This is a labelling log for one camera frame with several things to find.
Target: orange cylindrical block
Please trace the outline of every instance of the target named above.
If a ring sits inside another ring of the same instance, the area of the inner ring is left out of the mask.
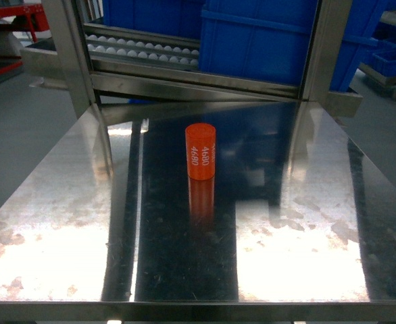
[[[208,180],[215,174],[216,129],[210,124],[186,128],[187,174],[195,180]]]

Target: reflective metal surface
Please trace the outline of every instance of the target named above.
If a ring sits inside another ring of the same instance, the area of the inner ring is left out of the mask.
[[[318,104],[114,117],[112,165],[85,113],[0,209],[0,319],[396,321],[396,189]]]

